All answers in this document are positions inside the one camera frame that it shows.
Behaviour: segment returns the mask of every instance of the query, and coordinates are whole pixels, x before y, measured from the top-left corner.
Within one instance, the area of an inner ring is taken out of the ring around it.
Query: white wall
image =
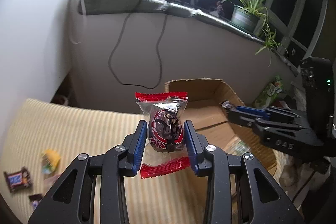
[[[246,103],[251,103],[275,75],[285,87],[294,80],[289,68],[272,53],[258,55],[261,47],[227,30],[195,19],[169,16],[159,50],[163,77],[154,90],[117,83],[108,69],[108,58],[115,46],[127,14],[74,15],[74,85],[81,107],[139,113],[134,93],[162,92],[164,82],[174,79],[223,79]],[[154,86],[159,77],[155,44],[164,14],[137,13],[127,22],[123,39],[112,59],[115,73],[124,83]]]
[[[50,101],[69,71],[68,0],[0,0],[0,149],[26,98]]]

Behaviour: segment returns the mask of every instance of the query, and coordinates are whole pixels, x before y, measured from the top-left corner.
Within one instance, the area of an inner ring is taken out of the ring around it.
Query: potted plant
[[[263,5],[265,0],[239,0],[242,6],[235,5],[231,22],[243,29],[253,32],[259,18],[264,20],[263,26],[267,20],[267,8]]]
[[[268,23],[265,22],[265,24],[266,24],[266,29],[265,30],[262,29],[262,31],[265,34],[265,45],[262,46],[259,50],[257,50],[257,52],[255,54],[257,55],[262,50],[267,49],[269,51],[269,54],[270,54],[269,65],[268,65],[268,66],[270,66],[271,62],[272,62],[272,55],[271,55],[271,52],[270,52],[271,49],[275,49],[276,50],[278,48],[278,46],[284,47],[284,49],[286,50],[286,52],[287,52],[287,49],[286,49],[286,47],[284,45],[282,45],[281,43],[278,43],[278,42],[276,42],[274,40],[275,36],[277,35],[277,32],[276,31],[275,32],[271,32]]]

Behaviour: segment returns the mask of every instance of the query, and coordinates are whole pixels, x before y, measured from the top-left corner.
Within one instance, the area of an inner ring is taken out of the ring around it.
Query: spider plant
[[[240,8],[240,11],[246,11],[249,14],[255,15],[257,17],[261,17],[264,19],[263,25],[265,25],[265,22],[268,19],[268,11],[267,8],[263,5],[263,2],[265,0],[239,0],[242,4],[242,8]]]
[[[274,39],[275,39],[275,36],[277,35],[277,32],[271,32],[270,28],[269,28],[269,25],[267,22],[266,23],[266,29],[262,29],[262,31],[264,32],[265,34],[265,45],[262,46],[259,50],[257,50],[257,52],[255,53],[255,55],[257,55],[258,53],[260,53],[262,50],[264,49],[267,49],[269,51],[269,54],[270,54],[270,59],[269,59],[269,65],[268,67],[271,65],[271,62],[272,62],[272,55],[271,55],[271,49],[277,49],[279,46],[282,46],[284,47],[284,49],[286,50],[287,52],[287,49],[284,45],[282,45],[281,43],[278,43],[276,42]]]

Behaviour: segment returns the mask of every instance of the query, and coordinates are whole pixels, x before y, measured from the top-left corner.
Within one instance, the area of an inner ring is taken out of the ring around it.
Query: plant pot
[[[240,9],[242,9],[242,7],[235,5],[231,22],[253,33],[259,21],[259,17],[252,15],[246,11],[241,11]]]

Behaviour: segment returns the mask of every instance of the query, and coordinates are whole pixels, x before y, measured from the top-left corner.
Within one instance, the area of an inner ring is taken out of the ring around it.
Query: metal screw
[[[87,158],[87,154],[85,154],[85,153],[81,153],[81,154],[79,154],[79,155],[77,156],[77,158],[78,158],[79,160],[85,160],[85,159]]]
[[[209,144],[209,145],[207,145],[206,150],[208,150],[208,151],[215,151],[216,147],[214,145],[212,145],[212,144]]]
[[[124,151],[125,150],[125,146],[123,146],[123,145],[117,145],[115,147],[115,150],[118,151],[118,152]]]
[[[251,153],[245,153],[244,158],[246,158],[247,160],[253,160],[254,156]]]

